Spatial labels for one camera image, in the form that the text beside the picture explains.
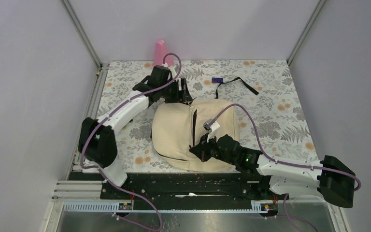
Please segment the cream canvas backpack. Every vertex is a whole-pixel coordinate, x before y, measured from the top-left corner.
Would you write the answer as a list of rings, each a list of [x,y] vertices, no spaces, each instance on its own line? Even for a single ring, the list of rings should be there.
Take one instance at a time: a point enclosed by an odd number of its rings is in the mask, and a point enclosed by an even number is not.
[[[162,103],[156,110],[151,138],[154,150],[174,168],[196,172],[224,172],[235,166],[214,158],[201,160],[189,151],[206,134],[203,123],[219,115],[217,138],[229,135],[240,139],[236,107],[224,99],[194,100],[184,103]]]

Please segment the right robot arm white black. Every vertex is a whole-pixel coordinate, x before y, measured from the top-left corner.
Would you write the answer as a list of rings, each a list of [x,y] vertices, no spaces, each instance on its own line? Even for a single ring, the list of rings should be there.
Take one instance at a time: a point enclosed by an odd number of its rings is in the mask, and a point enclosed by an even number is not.
[[[257,180],[260,197],[313,195],[342,208],[352,208],[356,175],[333,156],[323,160],[268,158],[259,150],[243,147],[229,135],[201,137],[189,148],[201,162],[221,161],[233,165],[243,177]]]

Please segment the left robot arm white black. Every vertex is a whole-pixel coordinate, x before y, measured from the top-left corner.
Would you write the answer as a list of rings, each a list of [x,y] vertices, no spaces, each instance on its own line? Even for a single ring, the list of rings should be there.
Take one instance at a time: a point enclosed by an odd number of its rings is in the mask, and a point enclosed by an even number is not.
[[[113,185],[112,193],[120,199],[129,196],[131,187],[125,182],[128,175],[117,158],[116,136],[136,115],[160,99],[166,103],[193,101],[186,79],[168,67],[157,65],[117,107],[82,122],[78,142],[81,166],[84,170],[97,169]]]

